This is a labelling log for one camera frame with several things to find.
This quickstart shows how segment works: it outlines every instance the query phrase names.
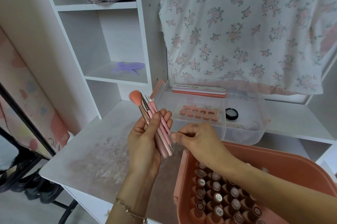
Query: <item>orange plastic bin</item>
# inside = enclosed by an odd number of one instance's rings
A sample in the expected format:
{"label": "orange plastic bin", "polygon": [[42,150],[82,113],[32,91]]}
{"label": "orange plastic bin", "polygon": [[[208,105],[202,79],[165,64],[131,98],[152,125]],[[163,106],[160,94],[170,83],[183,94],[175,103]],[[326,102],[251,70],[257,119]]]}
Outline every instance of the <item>orange plastic bin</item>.
{"label": "orange plastic bin", "polygon": [[[223,142],[235,157],[250,163],[256,168],[265,167],[271,175],[337,197],[337,186],[331,177],[316,163],[304,157],[268,150],[254,146]],[[174,191],[179,223],[193,224],[189,219],[189,200],[192,188],[192,178],[197,160],[192,154],[183,153],[179,174]],[[259,205],[267,224],[287,223],[271,210]]]}

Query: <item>forearm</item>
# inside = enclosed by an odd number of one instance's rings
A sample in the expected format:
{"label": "forearm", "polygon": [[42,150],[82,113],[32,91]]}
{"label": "forearm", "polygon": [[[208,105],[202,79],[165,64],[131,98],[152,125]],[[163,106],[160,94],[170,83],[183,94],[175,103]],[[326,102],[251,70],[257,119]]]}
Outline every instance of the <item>forearm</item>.
{"label": "forearm", "polygon": [[[132,213],[144,217],[154,180],[155,178],[149,177],[148,175],[128,173],[117,198],[121,200]],[[143,223],[143,220],[136,218],[134,221],[126,213],[123,206],[114,203],[106,224],[115,223],[140,224]]]}
{"label": "forearm", "polygon": [[337,198],[267,174],[243,162],[223,175],[289,223],[337,223]]}

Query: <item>person's right hand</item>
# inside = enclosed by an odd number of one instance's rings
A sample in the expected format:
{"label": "person's right hand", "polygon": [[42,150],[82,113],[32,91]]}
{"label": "person's right hand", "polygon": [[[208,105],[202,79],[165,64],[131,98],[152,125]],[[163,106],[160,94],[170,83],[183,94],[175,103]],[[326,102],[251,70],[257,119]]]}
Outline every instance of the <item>person's right hand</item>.
{"label": "person's right hand", "polygon": [[188,124],[171,133],[171,138],[185,146],[199,162],[225,178],[229,178],[241,163],[222,144],[210,124]]}

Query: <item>person's left hand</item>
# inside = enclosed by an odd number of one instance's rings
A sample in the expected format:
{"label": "person's left hand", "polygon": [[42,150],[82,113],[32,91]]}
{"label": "person's left hand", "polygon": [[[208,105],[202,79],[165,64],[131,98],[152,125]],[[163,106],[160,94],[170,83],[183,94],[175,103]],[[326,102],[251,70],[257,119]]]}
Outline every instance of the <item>person's left hand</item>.
{"label": "person's left hand", "polygon": [[[171,111],[162,109],[160,111],[167,126],[171,128],[173,120]],[[160,124],[160,116],[155,113],[147,127],[145,120],[141,117],[132,128],[129,137],[129,171],[140,175],[149,175],[156,178],[158,175],[161,154],[154,143],[154,134]]]}

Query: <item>stack of nail files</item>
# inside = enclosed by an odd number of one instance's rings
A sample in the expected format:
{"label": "stack of nail files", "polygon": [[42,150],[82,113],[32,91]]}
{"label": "stack of nail files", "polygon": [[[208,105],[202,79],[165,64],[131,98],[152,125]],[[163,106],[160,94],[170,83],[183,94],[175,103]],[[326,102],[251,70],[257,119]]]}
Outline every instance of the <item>stack of nail files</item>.
{"label": "stack of nail files", "polygon": [[175,93],[192,94],[192,95],[206,96],[206,97],[213,97],[213,98],[225,98],[227,95],[225,88],[198,86],[198,85],[174,84],[172,86],[172,91]]}

